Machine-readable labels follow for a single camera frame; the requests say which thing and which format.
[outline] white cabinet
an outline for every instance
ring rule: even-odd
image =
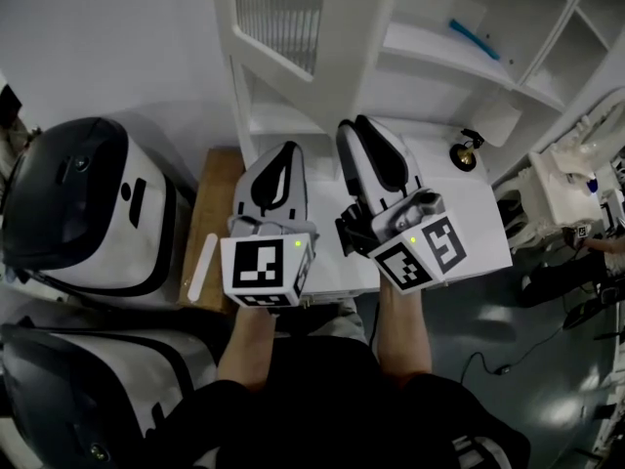
[[[215,0],[226,53],[327,132],[357,114],[393,1]]]
[[[340,178],[333,138],[344,118],[472,128],[484,103],[504,98],[521,118],[502,148],[479,151],[489,182],[500,180],[583,92],[625,22],[625,0],[215,3],[246,164],[288,138],[313,181]]]

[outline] wooden table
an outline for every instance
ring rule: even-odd
[[[234,308],[233,303],[224,295],[222,287],[222,257],[219,245],[215,248],[197,301],[189,301],[188,288],[206,236],[210,233],[214,233],[218,238],[229,235],[227,220],[232,214],[234,190],[244,171],[245,166],[239,149],[208,151],[188,233],[179,298],[179,304],[182,306],[218,313],[229,313]]]

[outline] cable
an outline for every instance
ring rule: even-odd
[[[465,366],[462,370],[462,374],[460,375],[460,384],[463,385],[464,384],[464,380],[465,380],[465,375],[467,374],[467,370],[469,369],[469,365],[471,364],[471,362],[473,361],[473,358],[476,356],[481,357],[481,364],[482,367],[484,369],[484,371],[486,373],[488,373],[489,375],[505,375],[506,373],[508,373],[510,371],[510,369],[514,366],[517,366],[518,364],[521,364],[521,362],[527,358],[532,351],[534,351],[537,347],[542,346],[543,344],[549,342],[551,339],[553,339],[556,335],[558,335],[560,333],[560,331],[563,329],[562,326],[558,327],[558,330],[556,330],[554,333],[552,333],[549,337],[547,337],[546,339],[541,340],[540,342],[537,342],[536,344],[534,344],[532,347],[529,348],[529,350],[527,350],[527,352],[521,356],[518,360],[516,360],[515,362],[509,363],[509,364],[504,364],[502,366],[500,366],[499,368],[496,368],[495,370],[489,370],[488,366],[486,366],[486,359],[484,357],[484,354],[481,351],[477,351],[475,353],[473,353],[472,355],[469,356],[469,358],[467,359],[467,362],[465,363]]]
[[[481,365],[486,373],[488,373],[489,375],[496,375],[494,371],[490,371],[488,369],[488,366],[486,366],[486,358],[484,357],[483,352],[477,351],[476,353],[473,353],[472,355],[470,355],[469,359],[465,363],[465,367],[462,369],[462,374],[460,375],[460,384],[462,384],[465,381],[465,375],[467,373],[467,370],[469,369],[469,365],[473,361],[473,358],[475,358],[476,356],[479,356],[481,358]]]
[[[546,339],[543,339],[540,342],[534,344],[532,347],[529,348],[529,350],[523,356],[521,356],[521,358],[519,360],[517,360],[516,362],[514,362],[512,364],[509,364],[508,366],[517,366],[518,364],[520,364],[525,358],[527,358],[531,354],[532,351],[534,351],[537,347],[542,346],[543,344],[549,342],[556,335],[558,335],[562,329],[563,329],[563,327],[560,325],[558,327],[558,329],[554,333],[552,333],[549,337],[547,337]]]
[[[563,264],[569,263],[571,261],[574,261],[577,258],[577,254],[579,254],[579,252],[581,252],[582,249],[579,248],[578,250],[575,251],[575,255],[573,255],[570,259],[568,259],[567,261],[564,261]]]
[[[380,316],[380,301],[375,307],[375,317],[373,318],[373,330],[371,331],[371,337],[369,338],[369,347],[373,347],[373,339],[375,338],[375,331],[378,327],[378,317]]]

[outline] white wall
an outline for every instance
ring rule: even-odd
[[[212,0],[0,0],[0,43],[26,123],[112,115],[192,186],[237,146]]]

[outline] black pants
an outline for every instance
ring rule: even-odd
[[[561,297],[584,283],[602,281],[606,277],[604,254],[591,252],[559,266],[537,269],[521,299],[524,306],[531,308]]]

